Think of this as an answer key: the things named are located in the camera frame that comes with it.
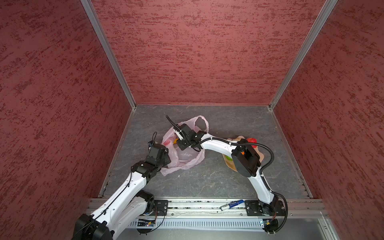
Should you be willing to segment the pink translucent plastic bag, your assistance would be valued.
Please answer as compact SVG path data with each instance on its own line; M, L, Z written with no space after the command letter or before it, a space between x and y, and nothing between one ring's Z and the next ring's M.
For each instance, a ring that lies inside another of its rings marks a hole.
M188 125L196 133L202 130L201 127L203 128L203 131L209 131L209 123L204 116L196 116L190 120L180 122L179 126L182 124ZM181 150L176 144L177 139L178 136L175 134L173 127L171 127L163 136L162 145L168 148L169 157L171 159L171 163L160 171L163 176L178 170L188 170L201 163L205 158L205 150L201 150L200 152L196 152L192 148Z

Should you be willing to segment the pink faceted plastic bowl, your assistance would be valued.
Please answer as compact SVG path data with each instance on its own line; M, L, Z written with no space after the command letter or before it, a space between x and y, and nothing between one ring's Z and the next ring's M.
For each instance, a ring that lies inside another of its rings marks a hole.
M254 149L252 145L236 146L226 156L233 159L232 161L224 159L226 165L245 177L255 177L258 168L261 167L261 163L264 160L264 154L259 151L258 146Z

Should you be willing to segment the fake red apple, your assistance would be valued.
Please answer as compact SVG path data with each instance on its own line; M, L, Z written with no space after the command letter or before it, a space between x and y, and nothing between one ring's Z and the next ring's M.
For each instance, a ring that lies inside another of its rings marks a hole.
M247 141L248 141L249 143L253 143L253 144L256 144L256 143L257 143L257 140L254 139L254 138L247 138Z

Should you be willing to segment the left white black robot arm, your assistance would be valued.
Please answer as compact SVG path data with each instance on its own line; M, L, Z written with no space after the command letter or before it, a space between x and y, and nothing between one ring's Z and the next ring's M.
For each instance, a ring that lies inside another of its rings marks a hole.
M90 215L78 218L72 239L116 240L138 216L150 214L154 195L143 188L170 163L168 148L153 144L146 159L132 166L127 179L104 204Z

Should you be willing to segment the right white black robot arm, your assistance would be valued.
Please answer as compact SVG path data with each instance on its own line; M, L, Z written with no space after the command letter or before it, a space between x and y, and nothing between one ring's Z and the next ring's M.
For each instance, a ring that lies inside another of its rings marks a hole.
M258 146L266 149L274 161L274 154L268 147L248 142L246 139L230 141L214 137L204 131L197 133L188 125L174 125L174 133L178 136L177 145L183 151L186 148L211 150L230 157L233 160L236 171L249 179L254 187L261 206L261 212L270 215L275 211L279 197L268 185L263 170L270 163L262 166L261 156L253 148Z

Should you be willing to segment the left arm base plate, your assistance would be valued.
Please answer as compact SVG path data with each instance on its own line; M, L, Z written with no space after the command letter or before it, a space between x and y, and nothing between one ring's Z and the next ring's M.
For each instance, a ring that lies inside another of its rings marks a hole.
M168 211L169 200L153 200L151 202L151 212L149 216L166 216Z

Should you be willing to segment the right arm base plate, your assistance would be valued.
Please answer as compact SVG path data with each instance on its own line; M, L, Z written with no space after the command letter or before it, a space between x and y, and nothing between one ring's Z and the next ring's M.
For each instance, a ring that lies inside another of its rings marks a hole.
M249 217L282 217L286 213L286 208L282 201L277 201L275 206L262 203L257 200L245 200L245 209Z

